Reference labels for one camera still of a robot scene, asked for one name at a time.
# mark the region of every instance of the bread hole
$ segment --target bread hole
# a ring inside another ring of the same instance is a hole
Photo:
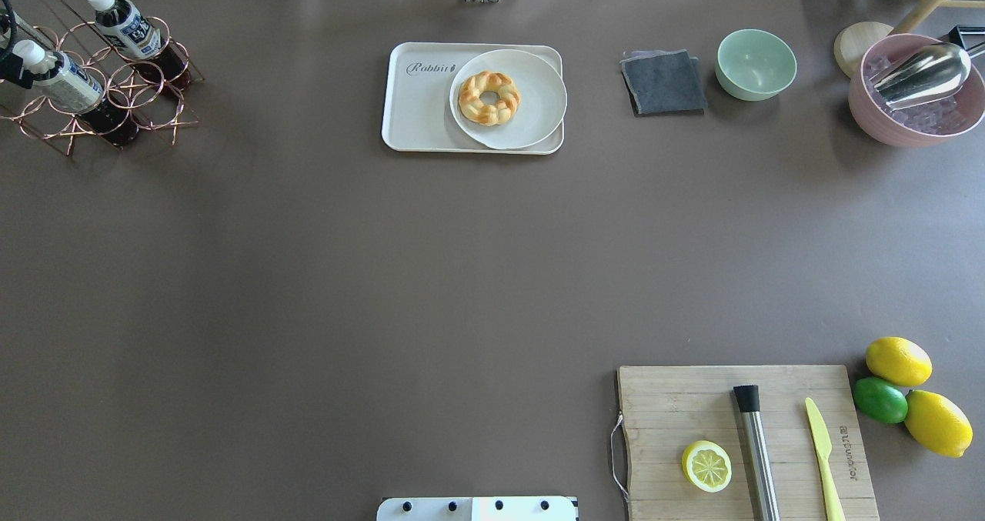
[[[495,105],[499,102],[499,94],[496,94],[495,92],[483,92],[482,95],[479,96],[479,100],[482,100],[482,103],[486,105]]]

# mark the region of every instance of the metal scoop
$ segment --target metal scoop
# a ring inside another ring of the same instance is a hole
[[[971,57],[960,45],[925,45],[877,80],[876,92],[891,110],[904,109],[953,96],[971,73]]]

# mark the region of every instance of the metal muddler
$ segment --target metal muddler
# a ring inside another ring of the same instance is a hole
[[[773,487],[773,472],[770,471],[770,454],[766,453],[766,434],[763,433],[763,419],[760,417],[760,388],[749,384],[732,388],[735,392],[739,411],[742,413],[743,432],[746,434],[746,449],[749,450],[753,465],[753,485],[760,504],[762,521],[780,521],[780,508]]]
[[[971,73],[971,57],[960,45],[925,45],[902,65],[875,81],[891,110],[930,103],[956,94]]]

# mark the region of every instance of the bottle label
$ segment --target bottle label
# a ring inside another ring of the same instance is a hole
[[[130,4],[130,14],[117,26],[97,25],[99,32],[130,59],[150,58],[161,51],[161,30],[151,25],[141,15],[136,5]]]
[[[70,113],[91,109],[102,99],[102,84],[88,75],[72,58],[56,52],[62,61],[58,75],[45,80],[35,80],[35,86],[60,108]]]

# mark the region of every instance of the white round plate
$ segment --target white round plate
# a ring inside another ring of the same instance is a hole
[[[472,75],[479,72],[502,72],[520,90],[520,107],[505,125],[483,127],[471,122],[458,109],[458,92]],[[495,50],[476,55],[458,69],[451,82],[451,115],[466,135],[491,149],[521,149],[548,138],[564,118],[567,90],[553,67],[530,52]]]

